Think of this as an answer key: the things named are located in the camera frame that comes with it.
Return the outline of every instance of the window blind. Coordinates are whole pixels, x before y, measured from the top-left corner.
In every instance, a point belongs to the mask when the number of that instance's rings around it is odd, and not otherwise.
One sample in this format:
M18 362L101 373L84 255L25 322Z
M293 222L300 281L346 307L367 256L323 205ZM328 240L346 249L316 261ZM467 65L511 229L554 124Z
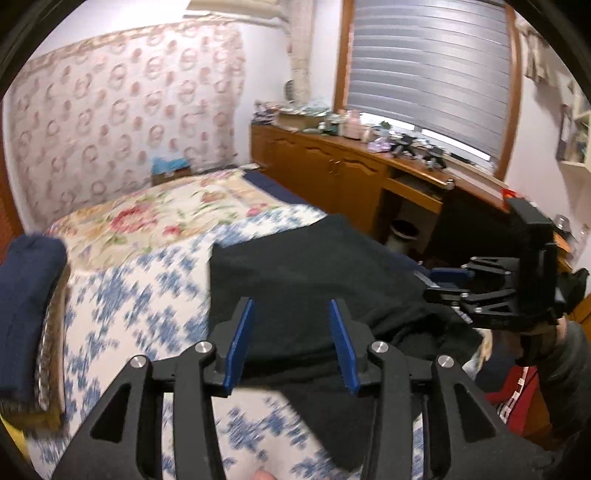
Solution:
M348 106L498 157L507 115L505 9L478 0L356 0Z

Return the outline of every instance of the finger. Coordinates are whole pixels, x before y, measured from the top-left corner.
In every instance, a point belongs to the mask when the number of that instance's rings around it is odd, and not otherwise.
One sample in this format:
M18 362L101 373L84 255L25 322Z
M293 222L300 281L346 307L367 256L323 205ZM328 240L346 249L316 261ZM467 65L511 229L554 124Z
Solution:
M266 470L257 470L252 480L277 480L277 478Z

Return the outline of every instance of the folded blue cloth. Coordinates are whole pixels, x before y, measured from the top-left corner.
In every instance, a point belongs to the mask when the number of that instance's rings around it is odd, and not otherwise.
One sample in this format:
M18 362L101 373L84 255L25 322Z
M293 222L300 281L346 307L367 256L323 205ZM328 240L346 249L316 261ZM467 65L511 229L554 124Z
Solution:
M172 173L175 170L186 168L189 162L185 158L176 158L175 160L165 160L161 157L156 157L152 160L152 175L160 175L161 173Z
M45 312L67 263L61 240L21 235L0 265L0 397L31 402Z

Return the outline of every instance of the desk drawer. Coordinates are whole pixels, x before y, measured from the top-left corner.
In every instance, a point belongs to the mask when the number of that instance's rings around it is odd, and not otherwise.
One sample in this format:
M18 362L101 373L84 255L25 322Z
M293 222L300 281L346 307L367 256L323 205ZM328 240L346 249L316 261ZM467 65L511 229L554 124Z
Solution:
M443 203L430 196L425 192L421 192L419 189L413 188L398 179L385 179L382 187L389 192L400 195L402 198L407 199L417 205L423 207L430 212L439 214L441 212L441 206Z

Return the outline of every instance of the wooden door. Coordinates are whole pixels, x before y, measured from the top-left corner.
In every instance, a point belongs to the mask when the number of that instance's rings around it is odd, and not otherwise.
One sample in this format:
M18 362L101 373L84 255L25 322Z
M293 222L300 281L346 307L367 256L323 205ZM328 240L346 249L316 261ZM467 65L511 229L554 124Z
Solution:
M302 155L294 158L296 193L311 205L334 213L337 201L335 151L315 142L305 142L302 146Z
M387 166L344 151L335 160L337 211L354 227L372 235Z
M303 148L298 145L295 135L285 132L278 134L271 141L269 149L268 175L281 183L286 189L299 195L297 183L294 181L295 159L303 155Z
M269 148L270 138L262 125L251 125L251 161L267 168L265 150Z

